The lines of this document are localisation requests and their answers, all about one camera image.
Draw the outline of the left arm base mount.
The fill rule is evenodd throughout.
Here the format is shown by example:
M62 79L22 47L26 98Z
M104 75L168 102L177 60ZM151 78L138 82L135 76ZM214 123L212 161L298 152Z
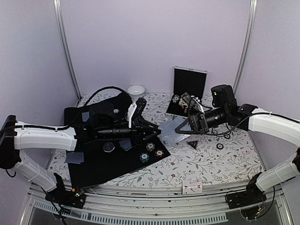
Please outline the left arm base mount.
M57 187L53 191L46 192L45 199L59 206L69 206L77 209L83 209L86 195L82 188L73 188L67 190L64 187Z

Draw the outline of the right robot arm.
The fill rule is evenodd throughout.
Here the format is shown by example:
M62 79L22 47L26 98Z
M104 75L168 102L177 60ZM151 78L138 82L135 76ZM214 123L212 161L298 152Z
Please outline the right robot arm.
M203 105L197 97L187 93L181 98L188 108L198 112L188 114L187 119L176 129L178 134L209 135L209 129L221 124L228 124L233 129L268 134L300 146L300 122L286 116L263 110L256 105L239 106L230 85L218 85L211 88L212 107L203 111ZM253 204L260 195L277 184L287 182L300 174L300 152L297 151L277 166L256 174L246 186L242 200Z

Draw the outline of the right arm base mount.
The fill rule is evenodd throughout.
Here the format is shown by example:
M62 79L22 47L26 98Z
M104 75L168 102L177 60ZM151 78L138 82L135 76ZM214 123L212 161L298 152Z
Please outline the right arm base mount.
M257 204L253 209L249 208L241 210L241 215L246 220L255 220L260 216L266 199L264 192L255 192L254 190L244 190L240 192L229 191L225 195L225 201L227 202L229 209L237 209Z

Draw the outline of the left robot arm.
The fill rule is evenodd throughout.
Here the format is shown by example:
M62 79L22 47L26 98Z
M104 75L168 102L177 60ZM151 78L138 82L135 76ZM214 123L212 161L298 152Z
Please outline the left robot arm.
M62 178L49 173L28 157L22 149L61 149L66 151L112 150L113 141L129 140L133 147L145 144L161 133L154 123L142 117L144 106L132 103L127 121L118 122L111 115L114 108L105 102L95 112L89 112L86 124L71 122L65 127L47 127L17 121L9 115L0 131L0 167L20 173L29 182L51 193L59 203L66 203L70 194Z

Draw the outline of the dealt card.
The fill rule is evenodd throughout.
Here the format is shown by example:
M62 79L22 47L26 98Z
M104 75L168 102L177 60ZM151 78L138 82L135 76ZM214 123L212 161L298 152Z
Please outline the dealt card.
M132 143L129 139L119 141L119 144L120 144L120 147L125 151L132 149Z
M88 119L89 119L89 117L90 117L89 112L83 112L83 113L82 113L82 121L83 121L83 122L87 122Z
M67 152L65 163L80 164L79 152Z

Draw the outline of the blue playing card deck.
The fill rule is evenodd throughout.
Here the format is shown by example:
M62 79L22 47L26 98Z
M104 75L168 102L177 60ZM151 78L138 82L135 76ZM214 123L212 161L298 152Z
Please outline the blue playing card deck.
M161 130L160 140L164 145L174 145L188 137L189 134L178 134L175 129L185 121L183 117L175 117L173 120L162 122L159 126Z

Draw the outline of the black triangular token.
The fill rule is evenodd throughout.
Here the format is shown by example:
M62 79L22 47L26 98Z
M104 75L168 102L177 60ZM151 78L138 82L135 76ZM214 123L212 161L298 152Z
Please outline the black triangular token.
M192 147L193 149L197 149L197 146L198 146L198 141L195 140L195 141L187 141L187 144Z

